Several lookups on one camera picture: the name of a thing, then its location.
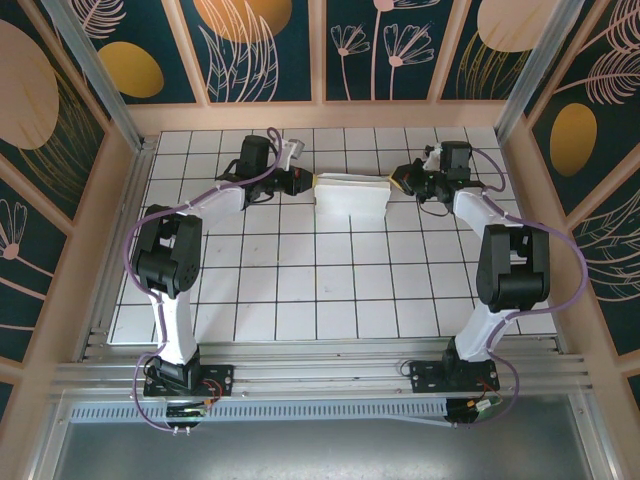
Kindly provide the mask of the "white paper box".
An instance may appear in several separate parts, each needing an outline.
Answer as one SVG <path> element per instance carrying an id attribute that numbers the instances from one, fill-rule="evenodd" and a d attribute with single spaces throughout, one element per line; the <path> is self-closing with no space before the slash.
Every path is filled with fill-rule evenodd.
<path id="1" fill-rule="evenodd" d="M 313 191 L 317 214 L 383 218 L 391 184 L 379 176 L 323 173 L 315 177 Z"/>

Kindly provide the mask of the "grey metal sheet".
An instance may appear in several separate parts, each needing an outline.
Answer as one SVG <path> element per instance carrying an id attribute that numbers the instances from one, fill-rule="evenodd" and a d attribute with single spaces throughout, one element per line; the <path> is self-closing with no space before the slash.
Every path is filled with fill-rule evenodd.
<path id="1" fill-rule="evenodd" d="M 471 429 L 398 420 L 211 422 L 174 436 L 72 423 L 54 480 L 610 480 L 563 396 Z"/>

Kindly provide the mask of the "slim aluminium edge rail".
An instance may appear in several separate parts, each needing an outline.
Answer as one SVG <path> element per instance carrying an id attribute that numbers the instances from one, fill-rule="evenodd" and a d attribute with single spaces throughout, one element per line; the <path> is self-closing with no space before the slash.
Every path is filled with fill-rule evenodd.
<path id="1" fill-rule="evenodd" d="M 81 322 L 72 359 L 81 361 L 87 345 L 110 342 L 128 275 L 123 260 L 127 232 L 138 220 L 157 152 L 157 135 L 142 138 L 142 146 L 107 144 L 91 175 L 88 196 L 79 209 L 82 245 L 74 252 L 72 279 L 75 312 Z"/>

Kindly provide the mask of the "aluminium corner post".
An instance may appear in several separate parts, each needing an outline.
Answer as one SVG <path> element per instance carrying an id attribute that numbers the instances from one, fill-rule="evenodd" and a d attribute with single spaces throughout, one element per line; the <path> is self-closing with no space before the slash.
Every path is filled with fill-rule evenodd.
<path id="1" fill-rule="evenodd" d="M 526 105 L 578 19 L 584 2 L 585 0 L 559 0 L 552 11 L 495 126 L 496 138 L 500 145 L 508 140 Z"/>
<path id="2" fill-rule="evenodd" d="M 124 20 L 124 0 L 39 1 L 127 144 L 139 153 L 141 136 L 92 43 L 93 40 L 108 39 Z"/>

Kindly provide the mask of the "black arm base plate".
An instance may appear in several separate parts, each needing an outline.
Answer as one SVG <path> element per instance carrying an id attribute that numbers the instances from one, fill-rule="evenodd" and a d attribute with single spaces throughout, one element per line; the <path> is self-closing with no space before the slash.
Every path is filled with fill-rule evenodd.
<path id="1" fill-rule="evenodd" d="M 145 397 L 211 397 L 232 394 L 234 369 L 232 365 L 203 365 L 200 377 L 192 390 L 162 380 L 155 367 L 146 370 L 143 385 Z"/>
<path id="2" fill-rule="evenodd" d="M 500 390 L 496 365 L 460 361 L 446 365 L 443 361 L 411 361 L 409 379 L 414 393 L 482 392 L 485 386 Z"/>

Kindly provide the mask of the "wide aluminium rail bed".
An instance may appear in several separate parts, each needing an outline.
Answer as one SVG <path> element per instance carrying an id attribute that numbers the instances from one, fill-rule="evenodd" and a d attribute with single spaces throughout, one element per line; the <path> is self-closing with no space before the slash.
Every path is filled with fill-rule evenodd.
<path id="1" fill-rule="evenodd" d="M 219 342 L 201 345 L 200 353 L 205 364 L 233 366 L 235 399 L 391 398 L 411 393 L 403 375 L 409 361 L 438 360 L 447 343 L 445 338 Z M 50 390 L 95 389 L 128 398 L 135 363 L 147 349 L 89 345 L 80 361 L 55 368 Z M 516 369 L 497 367 L 502 396 L 573 394 L 593 387 L 583 357 L 562 353 L 552 336 L 507 336 L 496 353 Z"/>

